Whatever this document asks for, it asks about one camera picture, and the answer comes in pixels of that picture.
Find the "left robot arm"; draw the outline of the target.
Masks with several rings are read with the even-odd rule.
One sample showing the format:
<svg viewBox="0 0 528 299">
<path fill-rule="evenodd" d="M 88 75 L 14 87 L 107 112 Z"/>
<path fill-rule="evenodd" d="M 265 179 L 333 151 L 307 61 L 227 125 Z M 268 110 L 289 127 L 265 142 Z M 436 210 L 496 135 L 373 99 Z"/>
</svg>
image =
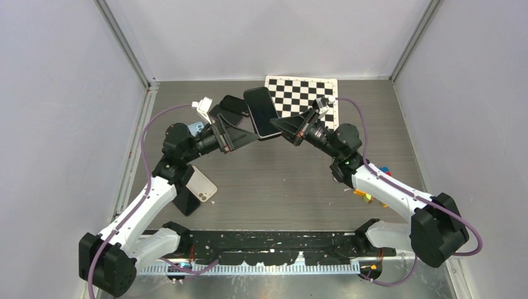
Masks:
<svg viewBox="0 0 528 299">
<path fill-rule="evenodd" d="M 142 191 L 100 233 L 81 238 L 80 278 L 93 288 L 120 297 L 132 286 L 136 274 L 155 260 L 167 254 L 185 257 L 191 242 L 188 229 L 179 224 L 169 222 L 154 235 L 140 237 L 169 203 L 188 216 L 217 192 L 217 186 L 191 161 L 215 150 L 230 153 L 256 140 L 257 134 L 230 124 L 223 116 L 195 135 L 183 123 L 169 126 L 162 158 Z"/>
</svg>

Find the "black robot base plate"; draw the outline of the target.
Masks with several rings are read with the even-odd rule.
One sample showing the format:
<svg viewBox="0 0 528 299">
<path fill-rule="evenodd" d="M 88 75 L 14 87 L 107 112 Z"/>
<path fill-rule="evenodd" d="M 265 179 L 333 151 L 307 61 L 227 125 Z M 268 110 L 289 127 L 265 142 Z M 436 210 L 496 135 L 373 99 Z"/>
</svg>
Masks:
<svg viewBox="0 0 528 299">
<path fill-rule="evenodd" d="M 394 257 L 392 248 L 377 249 L 353 232 L 192 230 L 168 258 L 199 265 L 291 265 L 298 257 L 306 265 L 345 265 L 358 257 Z"/>
</svg>

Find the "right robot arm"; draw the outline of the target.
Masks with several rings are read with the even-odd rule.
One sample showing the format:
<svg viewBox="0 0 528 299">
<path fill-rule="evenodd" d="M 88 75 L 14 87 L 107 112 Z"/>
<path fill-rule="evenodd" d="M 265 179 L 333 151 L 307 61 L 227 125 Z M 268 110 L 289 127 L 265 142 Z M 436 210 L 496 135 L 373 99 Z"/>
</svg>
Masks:
<svg viewBox="0 0 528 299">
<path fill-rule="evenodd" d="M 355 239 L 359 253 L 372 255 L 382 247 L 412 251 L 438 268 L 469 241 L 468 226 L 451 196 L 433 196 L 385 174 L 360 154 L 362 141 L 356 126 L 345 123 L 329 131 L 318 116 L 310 109 L 270 123 L 293 145 L 306 141 L 329 155 L 337 182 L 373 196 L 407 221 L 405 225 L 374 221 Z"/>
</svg>

